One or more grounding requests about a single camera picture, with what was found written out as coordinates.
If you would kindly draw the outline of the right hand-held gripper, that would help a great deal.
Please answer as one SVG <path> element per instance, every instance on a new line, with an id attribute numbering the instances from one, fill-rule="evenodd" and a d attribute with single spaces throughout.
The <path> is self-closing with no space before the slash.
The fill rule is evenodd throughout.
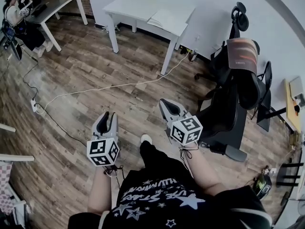
<path id="1" fill-rule="evenodd" d="M 170 137 L 185 146 L 199 140 L 203 126 L 195 115 L 191 115 L 178 102 L 170 99 L 160 99 L 159 108 L 163 119 L 170 129 Z"/>

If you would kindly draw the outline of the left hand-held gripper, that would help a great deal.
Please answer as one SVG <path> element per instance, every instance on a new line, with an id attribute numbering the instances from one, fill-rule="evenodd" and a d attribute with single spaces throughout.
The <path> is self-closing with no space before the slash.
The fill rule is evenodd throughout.
<path id="1" fill-rule="evenodd" d="M 117 136 L 118 116 L 113 112 L 109 129 L 108 118 L 108 111 L 97 118 L 91 127 L 91 140 L 87 142 L 86 155 L 96 167 L 114 165 L 120 152 Z"/>

